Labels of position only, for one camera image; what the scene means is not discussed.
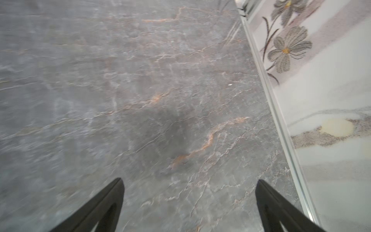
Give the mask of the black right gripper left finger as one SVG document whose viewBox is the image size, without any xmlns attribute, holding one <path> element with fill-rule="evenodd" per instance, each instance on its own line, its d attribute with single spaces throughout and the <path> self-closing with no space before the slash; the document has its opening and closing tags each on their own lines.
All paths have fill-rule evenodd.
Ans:
<svg viewBox="0 0 371 232">
<path fill-rule="evenodd" d="M 124 200 L 121 178 L 114 179 L 52 232 L 114 232 Z"/>
</svg>

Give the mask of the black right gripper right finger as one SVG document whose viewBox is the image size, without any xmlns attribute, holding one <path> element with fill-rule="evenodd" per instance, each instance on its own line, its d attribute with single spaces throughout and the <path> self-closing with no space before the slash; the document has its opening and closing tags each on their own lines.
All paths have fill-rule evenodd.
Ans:
<svg viewBox="0 0 371 232">
<path fill-rule="evenodd" d="M 258 180 L 255 195 L 264 231 L 325 232 L 266 181 Z"/>
</svg>

